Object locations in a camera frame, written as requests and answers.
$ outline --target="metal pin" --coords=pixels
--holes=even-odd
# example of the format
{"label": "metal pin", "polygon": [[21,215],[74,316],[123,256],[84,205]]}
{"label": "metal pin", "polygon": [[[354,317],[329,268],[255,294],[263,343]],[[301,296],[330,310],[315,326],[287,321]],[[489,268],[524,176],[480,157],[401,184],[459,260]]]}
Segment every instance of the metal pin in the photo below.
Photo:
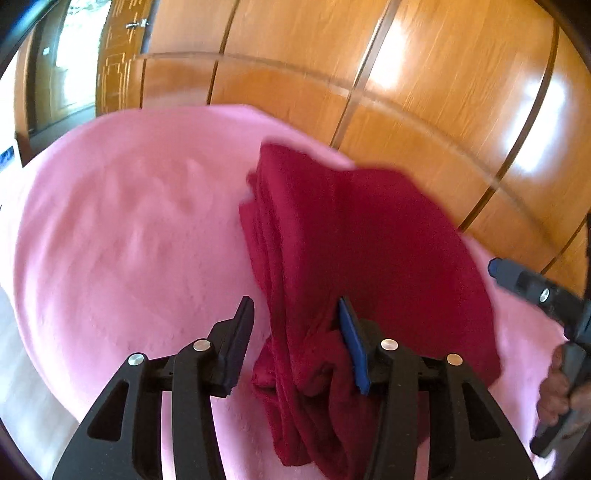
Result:
{"label": "metal pin", "polygon": [[197,340],[194,344],[193,344],[193,349],[196,352],[204,352],[205,350],[209,350],[209,348],[211,347],[211,343],[209,343],[208,340],[206,339],[201,339],[201,340]]}
{"label": "metal pin", "polygon": [[132,367],[136,367],[140,363],[144,361],[144,356],[141,353],[134,353],[129,357],[127,363],[129,363]]}
{"label": "metal pin", "polygon": [[398,342],[390,338],[385,338],[384,340],[382,340],[382,348],[384,350],[394,351],[398,349]]}
{"label": "metal pin", "polygon": [[464,359],[457,353],[450,353],[447,356],[447,363],[453,365],[454,367],[459,367],[462,363],[464,363]]}
{"label": "metal pin", "polygon": [[545,288],[542,292],[542,295],[540,295],[540,303],[544,303],[546,300],[548,300],[548,297],[550,297],[550,290]]}

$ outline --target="door handle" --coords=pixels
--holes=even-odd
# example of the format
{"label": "door handle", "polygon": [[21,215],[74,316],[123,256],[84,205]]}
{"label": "door handle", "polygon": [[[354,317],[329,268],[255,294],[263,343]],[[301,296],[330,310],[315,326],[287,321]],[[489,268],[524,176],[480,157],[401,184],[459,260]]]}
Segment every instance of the door handle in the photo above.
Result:
{"label": "door handle", "polygon": [[138,27],[142,27],[145,28],[148,25],[148,19],[147,18],[143,18],[141,22],[130,22],[127,25],[125,25],[125,28],[127,28],[128,30],[135,30]]}

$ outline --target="pink bedsheet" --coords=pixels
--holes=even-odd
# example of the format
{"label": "pink bedsheet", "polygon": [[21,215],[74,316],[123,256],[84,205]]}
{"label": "pink bedsheet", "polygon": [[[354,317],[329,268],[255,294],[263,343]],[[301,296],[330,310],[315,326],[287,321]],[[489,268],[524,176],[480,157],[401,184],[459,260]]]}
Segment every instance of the pink bedsheet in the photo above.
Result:
{"label": "pink bedsheet", "polygon": [[[176,353],[251,296],[256,323],[241,380],[231,397],[212,401],[227,477],[320,480],[314,465],[281,465],[250,387],[269,315],[238,204],[263,140],[352,168],[244,106],[125,111],[75,129],[24,169],[21,194],[0,212],[0,284],[35,367],[79,420],[131,352]],[[491,256],[466,243],[495,306],[504,372],[491,391],[527,443],[538,385],[563,338],[541,312],[499,291],[486,275]],[[173,478],[168,405],[163,464]],[[419,464],[424,472],[424,458]]]}

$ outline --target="folded red garment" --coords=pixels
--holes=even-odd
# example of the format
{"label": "folded red garment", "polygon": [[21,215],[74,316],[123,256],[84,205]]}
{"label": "folded red garment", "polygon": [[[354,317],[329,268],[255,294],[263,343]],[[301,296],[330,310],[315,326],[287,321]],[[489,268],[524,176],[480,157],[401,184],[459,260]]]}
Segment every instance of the folded red garment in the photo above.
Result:
{"label": "folded red garment", "polygon": [[416,353],[460,353],[490,385],[501,365],[485,286],[446,215],[397,171],[334,171],[264,144],[248,180],[242,228],[271,314],[252,381],[275,451],[363,478],[379,404],[355,386],[337,299]]}

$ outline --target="open door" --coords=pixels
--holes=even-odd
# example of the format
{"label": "open door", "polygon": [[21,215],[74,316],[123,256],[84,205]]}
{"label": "open door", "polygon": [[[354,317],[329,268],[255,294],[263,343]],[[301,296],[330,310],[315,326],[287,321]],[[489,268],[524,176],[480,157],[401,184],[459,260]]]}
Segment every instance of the open door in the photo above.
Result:
{"label": "open door", "polygon": [[129,88],[143,77],[144,62],[135,61],[140,53],[152,0],[113,0],[100,38],[96,78],[96,115],[124,108],[139,108],[139,89]]}

